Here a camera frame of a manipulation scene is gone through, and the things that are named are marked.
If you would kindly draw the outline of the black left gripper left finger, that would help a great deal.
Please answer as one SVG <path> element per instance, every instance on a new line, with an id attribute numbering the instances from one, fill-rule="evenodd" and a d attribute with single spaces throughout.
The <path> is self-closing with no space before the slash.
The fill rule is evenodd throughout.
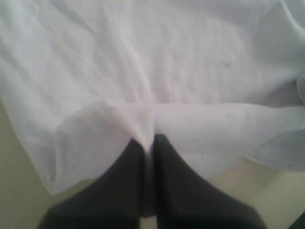
<path id="1" fill-rule="evenodd" d="M 131 140 L 95 182 L 48 210 L 40 229 L 138 229 L 143 149 Z"/>

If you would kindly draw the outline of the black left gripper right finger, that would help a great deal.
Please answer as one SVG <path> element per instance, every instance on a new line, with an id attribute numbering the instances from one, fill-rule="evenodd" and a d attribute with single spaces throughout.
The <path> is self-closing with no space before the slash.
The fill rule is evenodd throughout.
<path id="1" fill-rule="evenodd" d="M 153 143 L 159 229 L 265 229 L 254 208 L 196 174 L 165 135 Z"/>

